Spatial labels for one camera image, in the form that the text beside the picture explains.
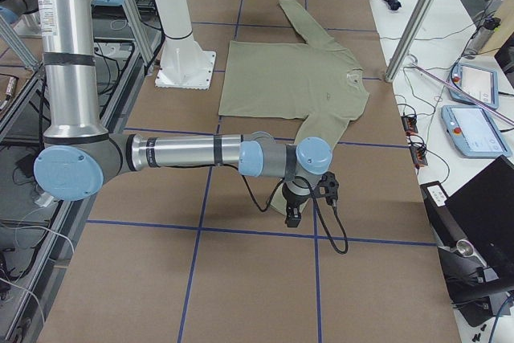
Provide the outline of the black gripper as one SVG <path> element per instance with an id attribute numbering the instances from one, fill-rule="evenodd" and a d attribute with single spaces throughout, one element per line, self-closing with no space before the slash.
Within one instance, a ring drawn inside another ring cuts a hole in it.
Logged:
<path id="1" fill-rule="evenodd" d="M 285 224 L 287 227 L 298 227 L 301 222 L 300 206 L 306 203 L 310 192 L 307 190 L 307 193 L 295 193 L 289 186 L 290 183 L 286 182 L 282 187 L 282 194 L 286 200 Z"/>

